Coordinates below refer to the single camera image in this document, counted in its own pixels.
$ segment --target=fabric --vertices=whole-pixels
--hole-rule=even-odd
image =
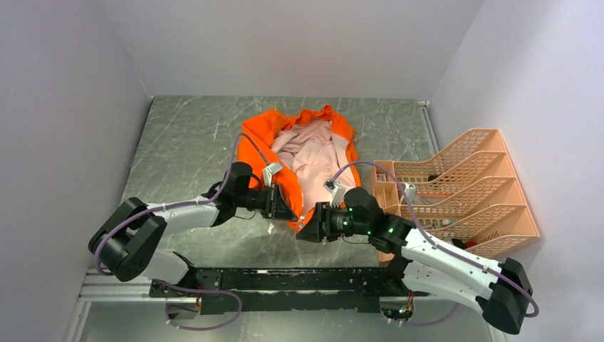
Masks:
[[[273,181],[280,184],[298,222],[288,225],[298,232],[310,220],[316,202],[330,200],[323,183],[340,167],[357,160],[353,144],[354,129],[346,119],[326,105],[321,110],[302,110],[299,116],[285,116],[274,109],[243,122],[244,133],[250,135],[269,162],[281,162],[284,168]],[[262,179],[264,161],[254,146],[242,139],[237,159],[252,166]],[[355,167],[349,167],[338,181],[350,189],[360,186]]]

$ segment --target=marble table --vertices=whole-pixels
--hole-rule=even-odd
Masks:
[[[287,115],[331,104],[357,130],[362,160],[426,160],[432,156],[425,121],[416,101],[374,98],[283,98],[157,96],[132,161],[123,198],[145,202],[188,200],[222,179],[241,123],[271,106]],[[369,167],[360,167],[368,184]],[[238,215],[250,217],[245,209]],[[258,214],[213,228],[164,237],[160,247],[175,250],[200,267],[376,266],[375,248],[366,244],[297,241],[284,222]],[[362,242],[366,237],[351,237]]]

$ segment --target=floor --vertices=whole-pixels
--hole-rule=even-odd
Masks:
[[[287,115],[331,104],[357,130],[361,160],[426,160],[432,156],[425,121],[416,101],[375,98],[283,98],[235,96],[157,96],[132,162],[124,198],[145,202],[188,200],[219,181],[241,123],[276,107]],[[367,184],[368,168],[360,167]],[[245,210],[241,216],[248,217]],[[283,222],[259,215],[231,219],[165,237],[161,248],[175,250],[196,266],[375,266],[375,248],[336,241],[297,241]],[[350,238],[360,242],[363,237]]]

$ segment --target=white wall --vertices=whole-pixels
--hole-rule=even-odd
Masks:
[[[428,99],[483,0],[100,0],[149,93]]]
[[[0,341],[60,341],[148,100],[96,1],[0,8]]]
[[[470,128],[502,130],[543,233],[514,255],[541,315],[510,341],[604,333],[603,6],[486,0],[432,97],[441,146]]]

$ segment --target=orange cloth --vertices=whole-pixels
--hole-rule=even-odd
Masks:
[[[306,126],[312,120],[331,121],[332,133],[347,142],[345,155],[348,162],[358,159],[358,154],[353,144],[355,130],[342,115],[332,110],[331,105],[326,105],[318,111],[304,109],[300,112],[299,116],[285,116],[277,110],[269,109],[260,115],[245,120],[241,128],[244,133],[254,140],[269,162],[280,162],[281,160],[277,154],[271,150],[277,133],[282,130],[292,130],[294,125]],[[266,164],[247,139],[239,141],[237,160],[250,164],[254,174],[262,179],[262,170]],[[356,168],[352,166],[350,167],[350,171],[354,177],[355,186],[360,186],[360,178]],[[299,232],[308,223],[314,210],[309,208],[304,209],[302,189],[296,174],[283,164],[283,169],[274,175],[273,182],[280,184],[286,202],[298,217],[297,222],[288,222],[288,226],[295,232]],[[250,187],[256,186],[255,183],[256,181],[252,179]]]

